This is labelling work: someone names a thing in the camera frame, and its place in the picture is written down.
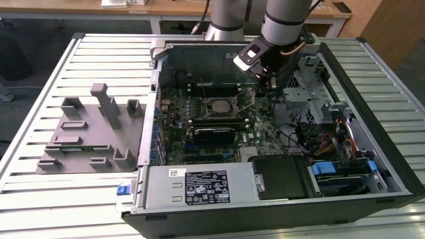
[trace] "motherboard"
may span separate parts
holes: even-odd
[[[166,165],[246,162],[285,152],[273,101],[256,98],[250,86],[188,84],[161,91]]]

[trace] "power supply label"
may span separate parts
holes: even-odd
[[[186,204],[229,203],[226,171],[190,172],[185,174]]]

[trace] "desk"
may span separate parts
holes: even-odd
[[[160,21],[198,21],[205,4],[190,0],[149,0],[145,6],[101,9],[101,0],[1,0],[0,17],[36,19],[148,20],[153,34]],[[350,13],[341,13],[329,0],[306,19],[307,24],[330,25],[326,37],[335,37]]]

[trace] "white box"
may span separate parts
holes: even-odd
[[[101,0],[101,9],[126,8],[125,0]]]
[[[128,4],[145,5],[149,0],[126,0]]]

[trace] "metal slotted surface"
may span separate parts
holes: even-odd
[[[62,97],[89,96],[93,83],[106,83],[118,104],[145,101],[150,78],[149,46],[153,38],[190,40],[178,35],[86,34],[72,40],[64,57],[0,162],[1,238],[142,238],[120,219],[116,186],[136,173],[36,175],[44,144],[53,134]],[[425,181],[423,112],[405,86],[353,39],[326,39],[378,120],[418,178]],[[201,238],[419,238],[425,235],[425,204],[381,211],[351,224],[322,225],[237,233]]]

